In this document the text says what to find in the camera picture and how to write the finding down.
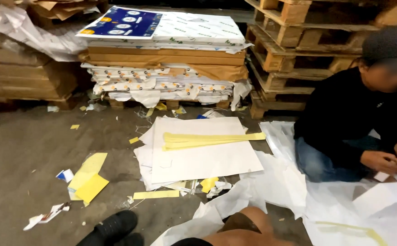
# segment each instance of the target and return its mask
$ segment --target black cap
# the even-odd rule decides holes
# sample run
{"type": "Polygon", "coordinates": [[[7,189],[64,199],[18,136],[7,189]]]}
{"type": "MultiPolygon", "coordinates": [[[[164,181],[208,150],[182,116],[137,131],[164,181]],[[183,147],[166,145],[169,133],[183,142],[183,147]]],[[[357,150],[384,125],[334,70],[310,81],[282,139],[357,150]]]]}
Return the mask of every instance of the black cap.
{"type": "Polygon", "coordinates": [[[373,63],[389,64],[397,70],[397,26],[371,33],[362,44],[362,57],[373,63]]]}

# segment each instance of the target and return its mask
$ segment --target blue jeans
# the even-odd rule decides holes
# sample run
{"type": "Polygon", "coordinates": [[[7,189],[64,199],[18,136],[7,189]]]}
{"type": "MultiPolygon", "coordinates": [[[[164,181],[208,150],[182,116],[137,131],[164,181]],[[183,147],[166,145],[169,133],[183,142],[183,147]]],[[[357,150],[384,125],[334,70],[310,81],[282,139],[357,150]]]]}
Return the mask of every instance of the blue jeans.
{"type": "MultiPolygon", "coordinates": [[[[380,140],[371,136],[343,142],[364,150],[381,150],[380,140]]],[[[299,170],[311,182],[358,182],[370,173],[370,169],[362,163],[355,169],[334,167],[329,157],[305,143],[303,137],[295,140],[295,157],[299,170]]]]}

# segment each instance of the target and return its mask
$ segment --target black sweatshirt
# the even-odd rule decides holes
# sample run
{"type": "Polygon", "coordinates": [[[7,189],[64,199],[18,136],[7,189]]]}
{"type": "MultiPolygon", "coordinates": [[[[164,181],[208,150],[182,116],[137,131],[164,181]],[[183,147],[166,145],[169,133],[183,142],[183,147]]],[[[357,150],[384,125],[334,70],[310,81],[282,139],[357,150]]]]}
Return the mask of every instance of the black sweatshirt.
{"type": "Polygon", "coordinates": [[[342,140],[365,137],[372,129],[392,151],[397,143],[397,92],[369,90],[357,67],[321,81],[294,124],[295,138],[303,137],[335,166],[349,169],[360,165],[364,150],[342,140]]]}

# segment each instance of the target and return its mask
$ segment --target printed poster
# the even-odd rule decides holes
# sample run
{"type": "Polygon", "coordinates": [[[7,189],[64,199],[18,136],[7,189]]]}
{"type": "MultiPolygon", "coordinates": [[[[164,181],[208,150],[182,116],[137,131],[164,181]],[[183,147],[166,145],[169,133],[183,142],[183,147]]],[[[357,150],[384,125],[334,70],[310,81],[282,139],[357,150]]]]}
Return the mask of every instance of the printed poster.
{"type": "Polygon", "coordinates": [[[77,37],[151,39],[163,14],[114,6],[77,37]]]}

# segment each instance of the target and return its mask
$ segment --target blue poster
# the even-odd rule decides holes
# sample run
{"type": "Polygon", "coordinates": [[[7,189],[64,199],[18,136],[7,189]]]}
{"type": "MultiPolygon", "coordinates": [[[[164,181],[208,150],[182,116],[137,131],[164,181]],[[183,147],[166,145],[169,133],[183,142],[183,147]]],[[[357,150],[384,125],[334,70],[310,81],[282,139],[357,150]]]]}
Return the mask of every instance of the blue poster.
{"type": "Polygon", "coordinates": [[[87,38],[151,39],[163,14],[114,6],[76,36],[87,38]]]}

